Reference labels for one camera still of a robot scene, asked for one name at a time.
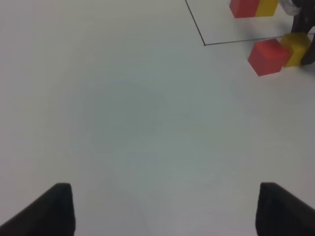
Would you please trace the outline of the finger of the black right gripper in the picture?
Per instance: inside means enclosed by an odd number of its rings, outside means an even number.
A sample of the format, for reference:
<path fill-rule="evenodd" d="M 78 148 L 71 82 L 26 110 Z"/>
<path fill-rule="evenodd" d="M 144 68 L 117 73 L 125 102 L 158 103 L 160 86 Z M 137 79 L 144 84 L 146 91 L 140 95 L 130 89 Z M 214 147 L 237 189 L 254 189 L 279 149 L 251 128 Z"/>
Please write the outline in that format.
<path fill-rule="evenodd" d="M 303 34 L 303 43 L 305 44 L 307 50 L 301 59 L 301 64 L 312 64 L 315 61 L 315 37 L 310 40 L 307 34 Z"/>
<path fill-rule="evenodd" d="M 300 12 L 293 18 L 291 33 L 308 33 L 315 26 L 315 1 L 293 0 L 292 2 L 300 9 Z"/>

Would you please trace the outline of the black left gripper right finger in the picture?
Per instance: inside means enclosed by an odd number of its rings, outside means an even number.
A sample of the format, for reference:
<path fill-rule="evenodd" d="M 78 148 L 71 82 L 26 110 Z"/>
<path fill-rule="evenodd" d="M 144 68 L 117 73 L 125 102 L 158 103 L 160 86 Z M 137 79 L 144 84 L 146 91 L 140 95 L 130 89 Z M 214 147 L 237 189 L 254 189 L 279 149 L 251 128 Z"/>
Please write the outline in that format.
<path fill-rule="evenodd" d="M 255 228 L 258 236 L 313 236 L 315 210 L 280 185 L 263 182 Z"/>

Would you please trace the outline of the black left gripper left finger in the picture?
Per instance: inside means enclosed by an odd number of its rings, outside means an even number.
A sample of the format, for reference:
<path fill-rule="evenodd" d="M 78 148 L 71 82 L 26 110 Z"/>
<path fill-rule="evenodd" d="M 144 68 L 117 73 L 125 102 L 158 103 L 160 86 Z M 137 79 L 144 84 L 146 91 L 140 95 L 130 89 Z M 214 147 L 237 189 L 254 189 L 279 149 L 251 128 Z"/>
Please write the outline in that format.
<path fill-rule="evenodd" d="M 73 236 L 75 212 L 72 187 L 57 183 L 0 226 L 2 236 Z"/>

